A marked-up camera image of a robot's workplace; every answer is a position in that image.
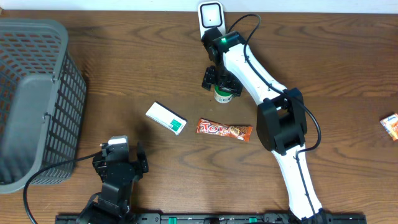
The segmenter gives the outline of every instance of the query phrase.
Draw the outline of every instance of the wooden table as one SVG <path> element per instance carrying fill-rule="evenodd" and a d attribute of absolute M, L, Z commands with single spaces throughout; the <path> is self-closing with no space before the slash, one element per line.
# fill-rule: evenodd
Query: wooden table
<path fill-rule="evenodd" d="M 231 25 L 243 13 L 226 13 Z M 249 142 L 196 134 L 200 118 L 256 125 L 244 90 L 222 105 L 201 87 L 211 65 L 194 12 L 6 11 L 6 17 L 51 18 L 69 32 L 69 50 L 88 79 L 78 157 L 111 136 L 141 141 L 148 174 L 134 186 L 132 206 L 164 213 L 254 213 L 287 210 L 274 156 L 254 133 Z M 398 17 L 371 14 L 261 13 L 250 46 L 278 81 L 302 91 L 317 117 L 321 146 L 307 154 L 314 188 L 332 212 L 363 212 L 368 223 L 398 222 L 398 145 L 379 120 L 398 111 Z M 247 37 L 255 25 L 236 26 Z M 188 120 L 181 135 L 145 116 L 159 101 Z M 307 118 L 307 144 L 316 131 Z M 91 160 L 70 180 L 32 186 L 39 223 L 78 213 L 101 189 Z M 28 223 L 22 191 L 0 195 L 1 223 Z"/>

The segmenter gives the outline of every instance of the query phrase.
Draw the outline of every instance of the black cable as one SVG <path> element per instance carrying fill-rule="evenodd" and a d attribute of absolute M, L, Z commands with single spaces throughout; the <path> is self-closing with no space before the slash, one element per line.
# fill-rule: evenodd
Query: black cable
<path fill-rule="evenodd" d="M 29 180 L 27 180 L 27 182 L 26 182 L 26 184 L 25 184 L 25 187 L 24 187 L 24 206 L 25 206 L 26 214 L 27 214 L 27 216 L 30 218 L 30 220 L 32 221 L 32 223 L 37 224 L 35 218 L 34 218 L 33 215 L 32 215 L 32 212 L 31 212 L 30 209 L 29 209 L 29 205 L 28 205 L 28 203 L 27 203 L 27 188 L 28 188 L 29 184 L 30 184 L 38 175 L 40 175 L 41 173 L 43 173 L 43 172 L 46 171 L 46 170 L 49 170 L 49 169 L 54 168 L 54 167 L 57 167 L 57 166 L 65 165 L 65 164 L 68 164 L 68 163 L 70 163 L 70 162 L 78 162 L 78 161 L 82 161 L 82 160 L 85 160 L 85 159 L 89 159 L 89 158 L 91 158 L 91 157 L 95 157 L 95 156 L 98 155 L 98 154 L 101 154 L 101 152 L 97 152 L 97 153 L 94 153 L 94 154 L 91 154 L 91 155 L 89 155 L 89 156 L 85 156 L 85 157 L 82 157 L 82 158 L 79 158 L 79 159 L 71 159 L 71 160 L 68 160 L 68 161 L 63 161 L 63 162 L 59 162 L 59 163 L 56 163 L 56 164 L 52 164 L 52 165 L 50 165 L 50 166 L 48 166 L 48 167 L 46 167 L 46 168 L 43 168 L 43 169 L 37 171 L 35 174 L 33 174 L 32 177 L 29 178 Z"/>
<path fill-rule="evenodd" d="M 257 30 L 257 28 L 260 26 L 261 17 L 260 17 L 259 15 L 257 15 L 257 14 L 247 14 L 247 15 L 245 15 L 245 16 L 242 16 L 241 18 L 239 18 L 239 19 L 229 28 L 228 32 L 230 32 L 231 29 L 232 29 L 232 27 L 234 27 L 240 20 L 242 20 L 242 19 L 244 19 L 245 17 L 248 17 L 248 16 L 255 16 L 255 17 L 257 17 L 257 18 L 259 19 L 259 22 L 257 23 L 257 26 L 253 29 L 253 31 L 250 33 L 249 37 L 246 39 L 246 42 L 244 43 L 244 46 L 243 46 L 243 54 L 244 54 L 244 58 L 245 58 L 246 62 L 247 62 L 248 65 L 251 67 L 251 69 L 254 71 L 254 73 L 255 73 L 267 86 L 268 86 L 269 89 L 275 91 L 276 93 L 279 93 L 280 95 L 282 95 L 283 97 L 285 97 L 286 99 L 288 99 L 288 100 L 290 100 L 290 101 L 295 101 L 301 108 L 303 108 L 303 110 L 304 110 L 304 111 L 309 115 L 309 117 L 312 119 L 312 121 L 313 121 L 313 123 L 314 123 L 314 125 L 315 125 L 315 127 L 316 127 L 316 129 L 317 129 L 317 133 L 318 133 L 317 142 L 316 142 L 312 147 L 309 147 L 309 148 L 306 148 L 306 149 L 302 149 L 302 150 L 297 151 L 297 152 L 296 152 L 296 155 L 295 155 L 295 159 L 296 159 L 296 161 L 297 161 L 298 169 L 299 169 L 300 175 L 301 175 L 301 180 L 302 180 L 303 185 L 304 185 L 305 195 L 306 195 L 307 198 L 308 198 L 308 202 L 310 203 L 310 206 L 311 206 L 311 209 L 312 209 L 312 212 L 313 212 L 313 216 L 315 217 L 315 210 L 314 210 L 314 208 L 313 208 L 313 205 L 312 205 L 312 202 L 311 202 L 311 199 L 310 199 L 310 195 L 309 195 L 308 190 L 307 190 L 307 185 L 305 184 L 303 172 L 302 172 L 302 169 L 301 169 L 299 154 L 302 153 L 302 152 L 308 152 L 308 151 L 314 150 L 314 149 L 316 149 L 316 148 L 319 146 L 319 144 L 321 143 L 321 138 L 322 138 L 322 135 L 321 135 L 321 128 L 319 127 L 319 123 L 318 123 L 317 119 L 314 117 L 314 115 L 311 113 L 311 111 L 310 111 L 300 100 L 298 100 L 298 99 L 296 99 L 296 98 L 294 98 L 294 97 L 291 97 L 291 96 L 289 96 L 288 94 L 284 93 L 283 91 L 280 91 L 280 90 L 276 89 L 275 87 L 273 87 L 273 86 L 272 86 L 269 82 L 267 82 L 267 80 L 256 70 L 256 68 L 254 68 L 253 64 L 250 62 L 249 57 L 248 57 L 248 55 L 247 55 L 247 53 L 246 53 L 246 48 L 247 48 L 247 46 L 248 46 L 248 42 L 249 42 L 251 36 L 252 36 L 253 33 Z"/>

